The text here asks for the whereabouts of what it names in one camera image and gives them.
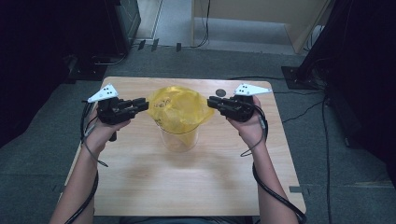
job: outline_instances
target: small black object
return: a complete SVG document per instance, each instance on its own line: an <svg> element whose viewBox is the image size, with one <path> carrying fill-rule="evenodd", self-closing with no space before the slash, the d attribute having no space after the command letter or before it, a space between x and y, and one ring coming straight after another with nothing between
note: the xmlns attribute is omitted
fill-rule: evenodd
<svg viewBox="0 0 396 224"><path fill-rule="evenodd" d="M160 41L159 38L154 39L154 42L152 43L152 47L151 47L151 52L157 49L158 41Z"/></svg>
<svg viewBox="0 0 396 224"><path fill-rule="evenodd" d="M110 142L115 142L117 140L117 133L113 133L113 135L111 135L110 139L108 139L108 141Z"/></svg>
<svg viewBox="0 0 396 224"><path fill-rule="evenodd" d="M145 47L145 44L146 44L146 40L140 41L139 48L137 50L143 49Z"/></svg>
<svg viewBox="0 0 396 224"><path fill-rule="evenodd" d="M181 51L181 43L176 44L176 52Z"/></svg>
<svg viewBox="0 0 396 224"><path fill-rule="evenodd" d="M217 95L218 97L224 97L225 94L227 94L227 93L226 93L226 91L225 91L224 89L218 89L218 90L216 90L216 95Z"/></svg>
<svg viewBox="0 0 396 224"><path fill-rule="evenodd" d="M207 106L217 109L226 118L240 122L248 121L255 110L253 97L241 95L235 95L230 99L210 96L207 99Z"/></svg>

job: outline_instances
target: clear plastic cup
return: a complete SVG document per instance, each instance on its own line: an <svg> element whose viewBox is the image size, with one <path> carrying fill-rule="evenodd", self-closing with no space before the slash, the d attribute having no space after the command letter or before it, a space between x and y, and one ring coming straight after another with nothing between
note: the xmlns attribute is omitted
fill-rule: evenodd
<svg viewBox="0 0 396 224"><path fill-rule="evenodd" d="M199 126L187 133L169 133L160 126L161 137L165 147L174 152L185 152L192 149L198 142Z"/></svg>

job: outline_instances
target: tabletop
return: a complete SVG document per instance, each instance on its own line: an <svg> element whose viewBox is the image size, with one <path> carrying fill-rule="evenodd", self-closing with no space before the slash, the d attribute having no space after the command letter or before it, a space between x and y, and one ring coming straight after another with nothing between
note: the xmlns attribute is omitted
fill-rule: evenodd
<svg viewBox="0 0 396 224"><path fill-rule="evenodd" d="M182 86L205 98L217 89L227 98L241 84L271 89L266 81L107 77L119 98L148 97L169 86ZM280 183L289 200L303 212L299 187L288 142L272 93L258 95L268 120L267 147ZM215 111L199 127L198 142L187 152L173 152L163 144L155 121L144 111L108 142L98 165L99 187L95 194L96 216L258 216L257 184L252 175L252 158L240 157L248 149L238 132Z"/></svg>

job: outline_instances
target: black cable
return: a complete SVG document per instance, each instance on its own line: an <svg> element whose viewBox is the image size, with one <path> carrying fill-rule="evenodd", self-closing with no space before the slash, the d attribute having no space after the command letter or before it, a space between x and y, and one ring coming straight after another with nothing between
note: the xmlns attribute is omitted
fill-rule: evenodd
<svg viewBox="0 0 396 224"><path fill-rule="evenodd" d="M304 116L304 115L308 112L308 110L314 108L316 105L319 105L320 103L322 103L322 102L320 101L320 102L315 103L314 105L309 106L309 107L305 110L305 112L304 112L303 114L301 114L301 115L299 115L299 116L296 116L296 117L294 117L294 118L291 118L291 119L283 120L282 123L286 123L286 122L288 122L288 121L290 121L290 120L298 119L298 118Z"/></svg>
<svg viewBox="0 0 396 224"><path fill-rule="evenodd" d="M207 11L206 11L206 24L205 24L205 36L204 39L201 41L201 43L198 46L192 46L191 49L197 49L203 46L206 41L209 39L209 26L208 26L208 21L209 21L209 13L210 13L210 0L207 3Z"/></svg>
<svg viewBox="0 0 396 224"><path fill-rule="evenodd" d="M288 94L288 93L299 94L299 95L311 95L311 94L323 93L323 91L311 91L311 92L274 91L274 94Z"/></svg>
<svg viewBox="0 0 396 224"><path fill-rule="evenodd" d="M255 107L256 111L259 112L259 115L260 115L260 124L262 126L262 137L260 138L259 142L256 143L253 147L250 147L248 150L244 151L240 155L241 157L246 157L248 155L251 155L251 150L253 150L253 148L255 148L262 141L262 139L264 139L264 138L267 139L267 136L268 136L268 122L267 122L267 119L265 118L264 111L262 111L262 109L257 105L254 105L254 107Z"/></svg>
<svg viewBox="0 0 396 224"><path fill-rule="evenodd" d="M99 57L99 56L92 56L92 59L94 59L94 58L101 58L101 57ZM122 55L122 58L121 58L121 59L119 59L118 61L116 61L116 62L114 62L114 63L94 63L94 64L95 64L95 65L115 65L115 64L118 64L118 63L122 62L125 58L126 58L126 53L124 53L124 54Z"/></svg>
<svg viewBox="0 0 396 224"><path fill-rule="evenodd" d="M85 132L87 132L88 127L90 127L90 124L91 124L95 119L97 119L97 118L98 118L98 116L96 115L93 119L91 119L91 120L88 122L87 126L85 127Z"/></svg>
<svg viewBox="0 0 396 224"><path fill-rule="evenodd" d="M326 118L324 116L324 105L327 100L327 95L324 97L322 102L322 119L323 119L323 127L326 136L326 165L327 165L327 214L329 218L329 224L332 224L332 207L330 203L330 146L329 146L329 132L327 129Z"/></svg>
<svg viewBox="0 0 396 224"><path fill-rule="evenodd" d="M73 214L73 216L71 216L64 224L69 224L69 223L73 223L76 218L78 218L79 215L81 215L81 213L84 211L85 208L87 208L87 206L90 204L93 196L96 193L96 190L98 188L98 183L99 183L99 173L96 171L96 177L95 180L93 181L93 186L92 186L92 190L90 195L88 196L87 200L85 200L85 202L82 204L82 206L76 211L75 214Z"/></svg>
<svg viewBox="0 0 396 224"><path fill-rule="evenodd" d="M300 211L294 204L289 202L288 200L284 199L282 196L279 194L275 193L273 190L269 189L264 183L259 178L259 175L257 174L256 167L254 166L254 162L252 165L252 171L253 171L253 176L256 179L257 183L262 187L263 190L265 190L268 194L273 196L275 199L280 201L281 203L285 204L289 209L291 209L297 216L299 223L305 223L306 222L306 216L305 214Z"/></svg>
<svg viewBox="0 0 396 224"><path fill-rule="evenodd" d="M238 80L238 79L245 79L245 78L265 78L265 79L273 79L273 80L286 80L283 77L256 77L256 76L252 76L252 77L229 77L228 80Z"/></svg>
<svg viewBox="0 0 396 224"><path fill-rule="evenodd" d="M311 50L311 48L308 47L308 41L306 41L305 45L306 45L306 48L304 48L304 50L309 52L309 50Z"/></svg>
<svg viewBox="0 0 396 224"><path fill-rule="evenodd" d="M90 114L90 111L92 109L93 104L88 103L87 101L83 101L83 103L85 103L84 105L84 109L82 110L82 115L81 115L81 120L80 120L80 124L79 124L79 130L80 130L80 140L82 141L85 137L85 132L84 132L84 121L85 118L87 118L87 116Z"/></svg>
<svg viewBox="0 0 396 224"><path fill-rule="evenodd" d="M83 144L84 144L85 148L87 148L87 150L88 150L88 152L90 153L91 157L92 157L97 163L99 163L99 164L101 164L101 165L103 165L103 166L105 166L105 167L108 167L108 165L107 165L105 162L99 161L99 160L95 157L95 155L93 155L93 153L91 152L90 148L87 146L87 143L86 143L85 141L83 142Z"/></svg>
<svg viewBox="0 0 396 224"><path fill-rule="evenodd" d="M323 26L321 25L320 28L319 28L319 31L318 31L318 33L317 33L316 39L318 39L318 37L320 36L320 34L321 34L322 31L323 31Z"/></svg>
<svg viewBox="0 0 396 224"><path fill-rule="evenodd" d="M310 47L310 48L312 48L312 46L314 45L314 44L313 44L314 41L313 41L313 37L312 37L313 35L314 35L314 34L311 33L311 47Z"/></svg>

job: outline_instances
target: person's left hand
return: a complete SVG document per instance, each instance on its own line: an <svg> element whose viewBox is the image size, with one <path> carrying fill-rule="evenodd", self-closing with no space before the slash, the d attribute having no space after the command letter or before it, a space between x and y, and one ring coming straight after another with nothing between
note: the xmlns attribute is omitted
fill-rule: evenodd
<svg viewBox="0 0 396 224"><path fill-rule="evenodd" d="M96 108L90 114L90 120L94 119L97 115ZM90 148L92 152L100 153L105 148L106 142L110 139L111 135L114 132L119 131L121 128L127 126L131 123L131 120L128 119L123 123L109 125L103 123L99 118L97 120L92 121L92 125L95 125L90 135L85 140L86 144Z"/></svg>

